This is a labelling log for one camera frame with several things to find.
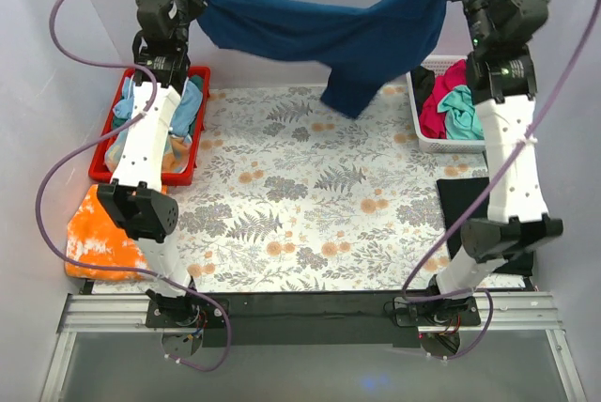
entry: blue cloth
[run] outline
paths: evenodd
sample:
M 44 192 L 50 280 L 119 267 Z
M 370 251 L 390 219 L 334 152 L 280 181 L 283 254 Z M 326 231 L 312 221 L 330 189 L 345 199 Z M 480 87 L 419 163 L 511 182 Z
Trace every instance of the blue cloth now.
M 440 101 L 439 113 L 447 113 L 444 119 L 447 139 L 481 141 L 485 138 L 470 88 L 466 85 L 458 85 Z
M 446 0 L 345 8 L 291 0 L 205 0 L 198 23 L 219 48 L 331 67 L 321 99 L 356 118 L 378 90 L 436 46 Z
M 133 110 L 133 89 L 131 78 L 126 78 L 121 90 L 121 101 L 113 108 L 115 116 L 123 119 L 131 118 Z M 190 126 L 196 118 L 196 114 L 203 102 L 203 93 L 190 79 L 184 85 L 184 95 L 171 119 L 171 134 L 178 137 L 186 137 Z

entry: orange cloth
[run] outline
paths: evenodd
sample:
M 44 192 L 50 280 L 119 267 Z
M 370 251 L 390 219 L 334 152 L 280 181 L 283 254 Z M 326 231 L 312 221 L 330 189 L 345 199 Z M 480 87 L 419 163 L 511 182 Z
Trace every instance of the orange cloth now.
M 123 266 L 147 269 L 142 252 L 124 230 L 117 228 L 100 204 L 98 185 L 92 186 L 85 195 L 67 227 L 67 256 L 82 263 L 102 266 Z M 94 271 L 65 263 L 68 276 L 122 282 L 144 280 L 134 272 Z

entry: black mat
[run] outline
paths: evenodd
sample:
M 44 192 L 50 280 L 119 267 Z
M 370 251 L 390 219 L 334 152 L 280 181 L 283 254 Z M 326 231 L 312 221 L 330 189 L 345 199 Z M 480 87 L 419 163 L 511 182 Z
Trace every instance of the black mat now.
M 486 188 L 488 178 L 470 178 L 470 179 L 439 179 L 437 182 L 439 188 L 440 204 L 442 205 L 442 215 L 444 216 L 444 225 L 447 229 L 455 223 L 457 219 L 470 207 L 471 203 L 478 198 L 478 195 Z M 471 215 L 471 218 L 487 218 L 488 198 Z M 461 235 L 457 231 L 447 242 L 449 255 L 453 258 L 461 248 Z M 534 265 L 534 255 L 525 254 L 515 261 L 510 261 L 498 268 L 495 273 L 506 275 L 521 275 L 524 277 L 532 276 L 532 266 Z

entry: red cloth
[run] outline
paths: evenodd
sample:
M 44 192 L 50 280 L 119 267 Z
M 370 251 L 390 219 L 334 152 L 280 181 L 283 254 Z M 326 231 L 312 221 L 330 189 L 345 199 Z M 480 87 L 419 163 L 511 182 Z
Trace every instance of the red cloth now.
M 466 85 L 466 60 L 455 62 L 444 75 L 437 77 L 432 94 L 424 103 L 420 115 L 420 129 L 430 139 L 446 139 L 444 119 L 447 113 L 439 113 L 439 104 L 458 85 Z

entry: dark blue fabric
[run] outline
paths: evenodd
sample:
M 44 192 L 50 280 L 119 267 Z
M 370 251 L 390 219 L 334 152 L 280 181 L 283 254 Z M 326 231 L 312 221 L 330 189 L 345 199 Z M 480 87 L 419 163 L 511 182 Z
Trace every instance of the dark blue fabric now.
M 200 27 L 219 48 L 331 67 L 322 101 L 356 118 L 378 90 L 436 46 L 446 0 L 345 8 L 291 0 L 205 0 Z

